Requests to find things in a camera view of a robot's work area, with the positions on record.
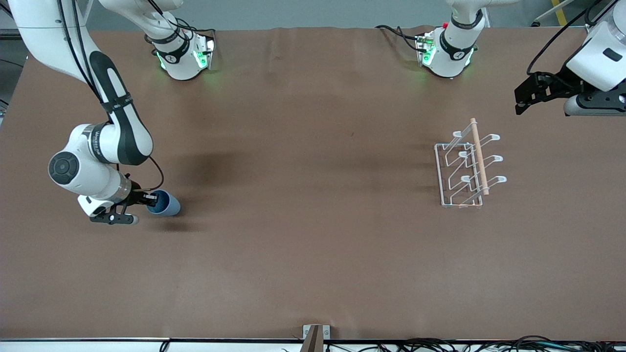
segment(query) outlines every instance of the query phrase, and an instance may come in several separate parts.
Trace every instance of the wooden dowel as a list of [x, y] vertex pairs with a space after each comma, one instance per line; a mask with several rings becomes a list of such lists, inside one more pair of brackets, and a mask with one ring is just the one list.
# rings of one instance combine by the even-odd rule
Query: wooden dowel
[[485, 173], [485, 161], [483, 160], [483, 149], [480, 146], [480, 137], [478, 136], [478, 126], [476, 119], [469, 120], [471, 123], [471, 132], [474, 136], [474, 148], [476, 149], [476, 158], [478, 159], [478, 171], [480, 173], [480, 184], [483, 189], [483, 195], [489, 195], [489, 186], [487, 185], [487, 174]]

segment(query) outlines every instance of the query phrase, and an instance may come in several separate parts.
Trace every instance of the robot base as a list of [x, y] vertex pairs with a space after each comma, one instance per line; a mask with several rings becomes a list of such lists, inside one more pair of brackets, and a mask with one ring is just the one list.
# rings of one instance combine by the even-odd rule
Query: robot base
[[460, 60], [453, 60], [441, 48], [440, 37], [443, 31], [444, 28], [439, 27], [432, 32], [425, 33], [424, 36], [416, 38], [416, 47], [426, 50], [425, 53], [418, 51], [418, 63], [420, 66], [429, 68], [437, 76], [453, 78], [458, 76], [470, 64], [471, 55], [475, 49], [472, 49]]
[[156, 53], [161, 68], [175, 80], [187, 81], [196, 77], [202, 70], [211, 70], [215, 39], [194, 33], [192, 43], [187, 52], [174, 63], [176, 58], [170, 55], [162, 56]]

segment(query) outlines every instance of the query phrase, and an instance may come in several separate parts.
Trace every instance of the blue cup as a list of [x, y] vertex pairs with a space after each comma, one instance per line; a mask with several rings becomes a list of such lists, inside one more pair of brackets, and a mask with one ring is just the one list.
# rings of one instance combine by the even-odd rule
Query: blue cup
[[180, 211], [180, 203], [173, 195], [164, 190], [156, 190], [152, 192], [158, 198], [154, 207], [146, 205], [148, 211], [159, 216], [174, 216]]

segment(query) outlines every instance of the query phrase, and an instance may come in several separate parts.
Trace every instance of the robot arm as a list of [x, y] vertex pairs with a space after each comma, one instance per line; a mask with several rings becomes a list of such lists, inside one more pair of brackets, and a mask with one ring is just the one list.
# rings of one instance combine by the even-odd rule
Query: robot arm
[[135, 23], [156, 48], [161, 67], [176, 80], [189, 80], [209, 68], [214, 38], [181, 26], [168, 11], [179, 8], [182, 0], [100, 0], [109, 11]]
[[447, 27], [439, 27], [418, 40], [418, 60], [434, 74], [452, 78], [470, 63], [476, 39], [485, 27], [482, 8], [521, 0], [445, 0], [452, 7]]
[[515, 110], [568, 98], [566, 115], [626, 116], [626, 1], [620, 0], [556, 74], [534, 72], [515, 90]]
[[[156, 199], [111, 166], [139, 165], [152, 153], [152, 138], [139, 118], [113, 62], [95, 45], [73, 0], [10, 0], [24, 43], [44, 65], [87, 83], [108, 120], [79, 125], [67, 145], [50, 160], [48, 173], [62, 188], [77, 193], [92, 217], [116, 204], [153, 204]], [[120, 223], [136, 217], [123, 214]]]

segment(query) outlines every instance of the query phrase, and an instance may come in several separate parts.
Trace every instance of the brown table surface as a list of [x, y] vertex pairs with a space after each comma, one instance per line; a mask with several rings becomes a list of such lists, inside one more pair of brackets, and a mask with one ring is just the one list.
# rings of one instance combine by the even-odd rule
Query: brown table surface
[[[50, 181], [71, 129], [105, 116], [28, 60], [0, 133], [0, 336], [626, 339], [626, 120], [565, 117], [563, 100], [514, 113], [554, 32], [487, 29], [454, 80], [376, 29], [224, 32], [217, 71], [186, 82], [143, 33], [94, 33], [184, 207], [132, 207], [134, 227], [92, 224]], [[501, 135], [486, 153], [509, 181], [481, 210], [444, 209], [433, 144], [471, 117]]]

